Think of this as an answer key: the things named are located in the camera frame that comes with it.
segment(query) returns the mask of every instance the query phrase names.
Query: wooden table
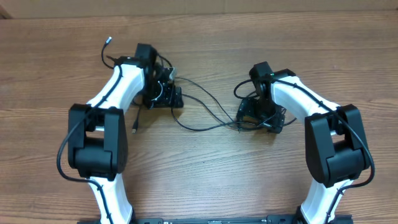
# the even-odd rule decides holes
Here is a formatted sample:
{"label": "wooden table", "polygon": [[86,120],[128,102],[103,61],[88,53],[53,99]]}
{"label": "wooden table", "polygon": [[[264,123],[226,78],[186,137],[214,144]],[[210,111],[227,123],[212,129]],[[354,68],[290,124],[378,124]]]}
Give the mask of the wooden table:
{"label": "wooden table", "polygon": [[[338,213],[358,223],[398,222],[398,12],[310,12],[207,16],[96,17],[0,21],[0,223],[76,223],[99,218],[86,184],[68,182],[55,167],[67,133],[68,109],[86,103],[111,76],[100,50],[133,55],[152,44],[214,94],[234,116],[233,88],[255,63],[289,68],[304,84],[360,110],[376,178],[347,191]],[[183,92],[214,101],[187,82]],[[247,85],[239,91],[252,91]],[[185,100],[179,119],[191,127],[217,122]],[[311,181],[303,126],[278,135],[219,128],[182,129],[169,109],[126,115],[128,165],[123,173],[137,217],[263,217],[294,213]],[[69,169],[64,154],[63,167]],[[362,173],[364,180],[369,171]]]}

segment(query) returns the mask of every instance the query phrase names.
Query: cable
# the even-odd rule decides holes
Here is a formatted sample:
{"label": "cable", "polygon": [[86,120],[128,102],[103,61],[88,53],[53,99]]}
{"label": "cable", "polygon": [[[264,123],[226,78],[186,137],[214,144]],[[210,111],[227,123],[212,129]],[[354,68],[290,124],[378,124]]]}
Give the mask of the cable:
{"label": "cable", "polygon": [[121,67],[120,65],[117,65],[117,66],[119,67],[119,76],[118,76],[118,79],[115,81],[115,83],[113,84],[113,86],[109,89],[109,91],[107,92],[107,94],[105,94],[105,95],[102,97],[102,99],[101,99],[94,107],[92,107],[92,109],[91,109],[89,112],[86,113],[86,115],[84,116],[84,118],[82,118],[79,122],[77,122],[76,125],[74,125],[74,127],[71,128],[71,130],[69,130],[67,136],[66,136],[65,139],[62,141],[61,146],[60,146],[60,148],[59,148],[59,150],[58,150],[58,154],[57,154],[57,169],[58,169],[58,172],[60,173],[60,175],[61,175],[64,179],[67,179],[67,180],[70,180],[70,181],[74,181],[74,182],[90,183],[90,184],[94,184],[94,185],[97,187],[97,190],[99,190],[99,192],[100,192],[100,194],[101,194],[102,201],[103,201],[103,203],[104,203],[104,209],[105,209],[105,212],[106,212],[106,218],[109,220],[110,224],[114,224],[114,223],[113,223],[111,214],[110,214],[109,209],[108,209],[108,204],[106,203],[106,198],[105,198],[105,194],[104,194],[104,191],[103,191],[102,186],[100,186],[100,184],[97,183],[97,181],[95,181],[95,180],[90,180],[90,179],[78,179],[78,178],[74,178],[74,177],[69,177],[69,176],[67,176],[67,175],[63,172],[62,167],[61,167],[61,157],[62,157],[62,152],[63,152],[63,150],[64,150],[64,148],[65,148],[65,146],[66,146],[66,144],[67,144],[67,142],[68,142],[68,140],[69,140],[69,138],[70,138],[70,136],[76,131],[77,127],[78,127],[82,122],[84,122],[84,120],[85,120],[86,118],[88,118],[92,113],[94,113],[94,112],[96,111],[96,109],[97,109],[99,106],[101,106],[101,105],[106,101],[106,99],[108,98],[108,96],[113,92],[113,90],[116,88],[116,86],[117,86],[118,83],[120,82],[120,79],[123,77],[123,71],[122,71],[122,67]]}
{"label": "cable", "polygon": [[187,95],[187,94],[182,94],[182,95],[185,96],[185,97],[191,98],[191,99],[193,99],[193,100],[199,102],[200,104],[202,104],[203,107],[205,107],[206,110],[207,110],[213,117],[215,117],[219,122],[225,124],[225,122],[224,122],[223,120],[219,119],[219,117],[217,117],[217,116],[206,106],[206,104],[205,104],[204,102],[202,102],[202,101],[199,100],[198,98],[195,98],[195,97],[190,96],[190,95]]}
{"label": "cable", "polygon": [[175,77],[175,78],[176,78],[176,79],[182,79],[182,80],[188,81],[188,82],[194,84],[195,86],[201,88],[205,93],[207,93],[210,97],[212,97],[212,99],[213,99],[214,101],[216,101],[216,103],[218,104],[218,106],[224,111],[224,113],[227,115],[227,117],[228,117],[232,122],[234,122],[234,119],[232,119],[232,117],[224,110],[224,108],[223,108],[222,105],[218,102],[218,100],[217,100],[211,93],[209,93],[207,90],[205,90],[202,86],[200,86],[199,84],[197,84],[197,83],[195,83],[194,81],[191,81],[191,80],[189,80],[189,79],[187,79],[187,78],[182,78],[182,77]]}
{"label": "cable", "polygon": [[[199,100],[198,98],[195,98],[195,97],[190,96],[190,95],[187,95],[187,94],[182,94],[182,95],[185,96],[185,97],[191,98],[191,99],[193,99],[193,100],[199,102],[200,104],[202,104],[203,107],[205,107],[206,110],[207,110],[213,117],[215,117],[215,118],[216,118],[219,122],[221,122],[222,124],[228,125],[230,128],[237,129],[238,131],[240,131],[240,130],[244,130],[244,131],[253,131],[253,130],[258,130],[258,129],[260,129],[260,128],[257,128],[257,127],[256,127],[256,128],[233,127],[232,124],[225,123],[223,120],[219,119],[219,117],[217,117],[217,116],[209,109],[209,107],[207,107],[207,105],[206,105],[204,102],[202,102],[201,100]],[[240,124],[240,123],[238,123],[238,122],[236,122],[236,121],[233,121],[233,122],[230,122],[230,123],[233,123],[233,124]]]}
{"label": "cable", "polygon": [[170,68],[173,67],[173,65],[171,64],[171,62],[170,62],[169,60],[167,60],[167,58],[161,56],[159,53],[157,54],[157,56],[159,56],[160,61],[162,62],[162,66],[163,66],[163,60],[165,60],[165,61],[168,63],[168,65],[169,65]]}
{"label": "cable", "polygon": [[249,97],[249,96],[251,96],[251,95],[253,95],[253,94],[255,94],[255,93],[256,93],[256,91],[253,91],[253,92],[249,93],[249,94],[246,96],[246,98]]}
{"label": "cable", "polygon": [[290,86],[292,86],[292,87],[294,87],[294,88],[299,89],[300,91],[304,92],[307,96],[309,96],[314,102],[316,102],[317,104],[319,104],[319,106],[321,106],[323,109],[325,109],[325,110],[329,111],[331,114],[333,114],[333,115],[342,123],[342,125],[343,125],[346,129],[348,129],[348,131],[350,131],[350,133],[358,140],[358,142],[360,143],[360,145],[363,147],[363,149],[364,149],[366,155],[369,157],[369,162],[370,162],[370,167],[371,167],[371,173],[370,173],[370,175],[369,175],[369,178],[368,178],[367,180],[365,180],[364,182],[361,182],[361,183],[358,183],[358,184],[351,184],[351,185],[347,185],[347,186],[344,186],[344,187],[340,187],[340,188],[337,190],[337,193],[335,194],[335,197],[333,198],[333,201],[332,201],[332,203],[331,203],[331,205],[330,205],[330,207],[329,207],[329,210],[328,210],[327,213],[326,213],[325,223],[328,223],[329,217],[330,217],[330,214],[331,214],[331,211],[332,211],[333,208],[335,207],[338,197],[340,196],[340,194],[341,194],[341,195],[343,194],[343,191],[344,191],[344,190],[352,189],[352,188],[356,188],[356,187],[362,187],[362,186],[368,185],[368,184],[373,180],[373,178],[374,178],[374,173],[375,173],[375,166],[374,166],[374,161],[373,161],[372,155],[371,155],[371,153],[370,153],[368,147],[366,147],[365,143],[362,142],[362,139],[361,139],[361,138],[358,136],[358,134],[352,129],[352,127],[351,127],[351,126],[350,126],[350,125],[349,125],[349,124],[348,124],[336,111],[334,111],[334,110],[330,109],[329,107],[327,107],[326,105],[324,105],[322,101],[318,100],[318,99],[317,99],[315,96],[313,96],[309,91],[307,91],[306,89],[304,89],[304,88],[301,87],[301,86],[298,86],[296,83],[293,84],[293,83],[286,82],[286,81],[283,81],[283,80],[278,80],[278,79],[271,79],[271,82],[272,82],[272,83],[274,83],[274,82],[279,82],[279,83],[282,83],[282,84],[285,84],[285,85],[290,85]]}
{"label": "cable", "polygon": [[112,41],[112,37],[108,37],[108,39],[106,40],[105,44],[103,45],[102,50],[101,50],[101,60],[102,60],[102,62],[104,63],[105,66],[107,66],[107,67],[110,68],[110,69],[113,69],[112,66],[108,65],[108,64],[104,61],[104,50],[105,50],[106,46],[108,46],[108,44],[109,44],[111,41]]}
{"label": "cable", "polygon": [[243,121],[234,121],[234,122],[222,123],[222,124],[219,124],[219,125],[216,125],[216,126],[212,126],[212,127],[209,127],[209,128],[195,129],[195,128],[189,128],[189,127],[183,125],[182,123],[180,123],[178,121],[178,119],[174,115],[173,108],[171,109],[171,112],[172,112],[172,116],[173,116],[174,120],[181,127],[185,128],[185,129],[188,129],[188,130],[191,130],[191,131],[209,131],[209,130],[212,130],[212,129],[215,129],[215,128],[219,128],[219,127],[223,127],[223,126],[227,126],[227,125],[231,125],[231,124],[251,124],[251,125],[256,125],[256,124],[253,124],[253,123],[248,123],[248,122],[243,122]]}
{"label": "cable", "polygon": [[251,80],[243,81],[243,82],[239,83],[239,84],[235,87],[235,89],[234,89],[234,96],[235,96],[236,98],[244,100],[244,99],[253,99],[253,98],[258,97],[257,94],[256,94],[255,96],[247,96],[247,97],[238,96],[238,95],[236,94],[236,90],[238,90],[238,88],[239,88],[241,85],[243,85],[243,84],[245,84],[245,83],[248,83],[248,82],[251,82]]}
{"label": "cable", "polygon": [[257,127],[260,127],[261,125],[263,125],[265,122],[269,121],[270,119],[272,119],[275,115],[277,114],[277,112],[275,112],[272,116],[270,116],[269,118],[265,119],[263,122],[261,122],[259,125],[257,125]]}
{"label": "cable", "polygon": [[135,134],[138,130],[138,120],[139,120],[139,113],[141,111],[141,107],[142,107],[142,105],[139,105],[136,120],[135,120],[134,124],[132,125],[131,132],[133,134]]}
{"label": "cable", "polygon": [[292,124],[296,120],[297,120],[297,118],[294,118],[293,120],[289,121],[288,123],[285,123],[284,126],[288,126],[288,125]]}

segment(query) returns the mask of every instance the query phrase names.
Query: wall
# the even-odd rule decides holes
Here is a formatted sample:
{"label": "wall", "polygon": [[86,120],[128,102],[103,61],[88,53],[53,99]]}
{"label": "wall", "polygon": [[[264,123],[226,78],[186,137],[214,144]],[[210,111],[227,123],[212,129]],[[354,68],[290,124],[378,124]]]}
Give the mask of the wall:
{"label": "wall", "polygon": [[398,0],[0,0],[10,17],[395,10]]}

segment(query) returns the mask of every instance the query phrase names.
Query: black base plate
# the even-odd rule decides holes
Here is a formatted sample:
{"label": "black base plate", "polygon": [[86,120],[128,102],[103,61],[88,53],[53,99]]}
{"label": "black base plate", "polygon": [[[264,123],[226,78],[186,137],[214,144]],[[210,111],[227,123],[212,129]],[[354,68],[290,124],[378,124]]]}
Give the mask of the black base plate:
{"label": "black base plate", "polygon": [[[293,223],[295,215],[268,215],[265,218],[189,218],[163,220],[161,218],[141,218],[130,224],[305,224],[304,222]],[[332,224],[353,224],[351,215],[337,215]],[[78,222],[78,224],[101,224],[95,222]]]}

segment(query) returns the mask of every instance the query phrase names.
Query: robotic arm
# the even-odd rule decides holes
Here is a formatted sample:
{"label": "robotic arm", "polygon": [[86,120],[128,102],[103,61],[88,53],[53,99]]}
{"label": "robotic arm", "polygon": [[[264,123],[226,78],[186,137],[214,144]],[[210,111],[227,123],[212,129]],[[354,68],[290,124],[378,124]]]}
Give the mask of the robotic arm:
{"label": "robotic arm", "polygon": [[[113,59],[113,76],[100,93],[86,105],[75,104],[69,110],[68,162],[81,177],[94,182],[89,185],[101,210],[101,224],[163,222],[162,219],[135,220],[121,174],[126,166],[128,152],[124,114],[133,98],[142,95],[143,104],[149,109],[183,107],[181,88],[174,85],[175,69],[160,66],[156,63],[157,56],[156,50],[150,45],[138,44],[134,57]],[[369,167],[371,157],[367,156],[363,145],[335,115],[317,101],[343,117],[366,144],[359,110],[353,105],[339,106],[325,100],[308,89],[290,70],[273,72],[267,62],[255,65],[249,74],[259,99],[243,99],[237,120],[251,117],[270,132],[280,133],[285,119],[282,110],[289,110],[305,125],[306,161],[313,180],[308,196],[296,215],[269,215],[266,219],[253,219],[250,222],[226,220],[226,223],[352,223],[351,216],[335,218],[334,212],[341,194],[337,198],[335,195]],[[96,130],[104,131],[103,139],[86,136],[87,131]],[[333,142],[333,134],[344,134],[345,140]],[[223,223],[220,219],[173,222]]]}
{"label": "robotic arm", "polygon": [[[113,59],[113,76],[100,93],[86,105],[75,104],[69,110],[69,130],[84,122],[68,140],[68,162],[81,177],[102,186],[103,194],[89,183],[101,210],[101,224],[128,224],[135,218],[121,174],[128,152],[124,114],[133,98],[142,94],[149,109],[183,106],[181,88],[174,85],[174,68],[160,66],[157,56],[150,45],[138,44],[134,57]],[[104,131],[104,138],[89,138],[87,131]]]}
{"label": "robotic arm", "polygon": [[[295,220],[303,223],[334,220],[334,212],[342,196],[338,190],[352,184],[361,171],[370,166],[371,158],[334,114],[317,102],[336,111],[366,144],[359,110],[353,105],[339,106],[327,101],[307,88],[295,73],[288,69],[273,72],[267,62],[255,65],[249,75],[259,99],[243,99],[238,120],[250,116],[264,124],[270,132],[279,133],[284,123],[281,111],[285,108],[305,125],[306,161],[313,180]],[[334,134],[344,134],[345,139],[333,142],[331,136]]]}

